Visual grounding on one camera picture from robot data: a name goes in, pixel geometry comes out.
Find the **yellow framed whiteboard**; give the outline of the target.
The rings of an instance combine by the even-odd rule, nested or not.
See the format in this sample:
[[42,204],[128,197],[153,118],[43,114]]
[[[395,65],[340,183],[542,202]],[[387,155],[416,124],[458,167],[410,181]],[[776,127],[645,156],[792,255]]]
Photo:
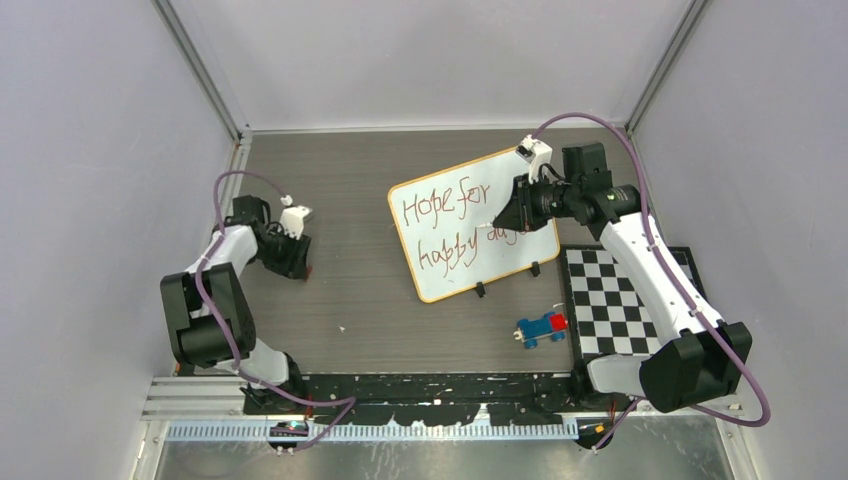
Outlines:
[[556,259],[555,224],[518,233],[491,222],[527,170],[513,150],[464,162],[389,189],[387,201],[418,298],[434,303],[488,281]]

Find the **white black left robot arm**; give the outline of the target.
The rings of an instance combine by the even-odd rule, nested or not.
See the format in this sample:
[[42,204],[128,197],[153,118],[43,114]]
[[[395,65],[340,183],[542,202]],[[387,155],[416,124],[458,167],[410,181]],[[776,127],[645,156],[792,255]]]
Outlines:
[[260,340],[240,277],[252,263],[291,280],[308,279],[311,208],[285,196],[278,219],[270,204],[244,195],[232,202],[201,256],[167,275],[160,293],[172,353],[181,367],[217,369],[247,381],[242,391],[258,406],[298,412],[307,398],[291,355]]

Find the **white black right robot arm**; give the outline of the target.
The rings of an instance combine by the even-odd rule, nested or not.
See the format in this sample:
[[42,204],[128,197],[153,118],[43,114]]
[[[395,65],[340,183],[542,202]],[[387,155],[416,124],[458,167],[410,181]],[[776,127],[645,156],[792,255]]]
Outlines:
[[535,232],[555,218],[589,229],[626,279],[654,324],[653,354],[603,354],[575,365],[571,397],[596,410],[611,394],[641,397],[669,413],[736,392],[752,336],[726,322],[676,264],[633,185],[615,185],[602,144],[565,147],[565,171],[550,166],[552,148],[526,137],[516,148],[529,167],[514,177],[496,228]]

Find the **metal whiteboard stand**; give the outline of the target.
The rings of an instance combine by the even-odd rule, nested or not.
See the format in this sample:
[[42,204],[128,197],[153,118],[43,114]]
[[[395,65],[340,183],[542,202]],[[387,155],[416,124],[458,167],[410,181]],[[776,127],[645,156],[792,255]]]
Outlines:
[[476,296],[480,299],[484,298],[489,288],[492,285],[497,285],[498,287],[517,284],[521,279],[532,278],[536,279],[541,274],[541,266],[538,262],[533,262],[527,268],[522,270],[518,270],[516,272],[511,272],[509,275],[502,275],[496,278],[490,279],[488,281],[478,281],[474,286],[472,291],[476,294]]

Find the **blue red toy car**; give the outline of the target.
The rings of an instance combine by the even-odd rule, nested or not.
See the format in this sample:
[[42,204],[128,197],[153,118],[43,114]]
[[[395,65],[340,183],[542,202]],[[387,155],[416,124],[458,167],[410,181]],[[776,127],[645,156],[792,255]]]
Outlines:
[[549,338],[552,342],[562,341],[566,338],[568,320],[562,313],[553,311],[545,313],[537,319],[523,318],[516,323],[513,337],[522,343],[525,349],[533,349],[538,346],[540,339]]

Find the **black white checkerboard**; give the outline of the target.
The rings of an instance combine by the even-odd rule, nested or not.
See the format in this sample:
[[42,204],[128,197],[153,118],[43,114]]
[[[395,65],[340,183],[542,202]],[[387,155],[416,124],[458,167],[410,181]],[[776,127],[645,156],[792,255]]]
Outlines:
[[624,268],[597,245],[564,245],[559,256],[575,361],[652,355],[664,341]]

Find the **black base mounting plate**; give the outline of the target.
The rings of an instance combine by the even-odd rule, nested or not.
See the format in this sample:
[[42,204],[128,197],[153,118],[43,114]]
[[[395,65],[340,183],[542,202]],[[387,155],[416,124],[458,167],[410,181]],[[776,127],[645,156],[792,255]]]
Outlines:
[[344,409],[327,402],[353,397],[342,425],[465,426],[486,413],[496,426],[553,425],[565,413],[608,420],[631,400],[621,394],[578,394],[570,376],[558,373],[310,374],[284,390],[319,402],[299,405],[268,390],[242,387],[247,415],[304,415],[328,425]]

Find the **aluminium front frame rail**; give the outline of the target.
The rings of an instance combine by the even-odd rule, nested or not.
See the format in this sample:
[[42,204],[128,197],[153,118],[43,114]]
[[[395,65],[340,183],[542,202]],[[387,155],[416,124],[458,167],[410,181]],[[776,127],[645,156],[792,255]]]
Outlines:
[[309,405],[261,394],[229,376],[153,381],[145,420],[179,441],[330,442],[583,440],[630,401],[578,401],[563,373],[313,374]]

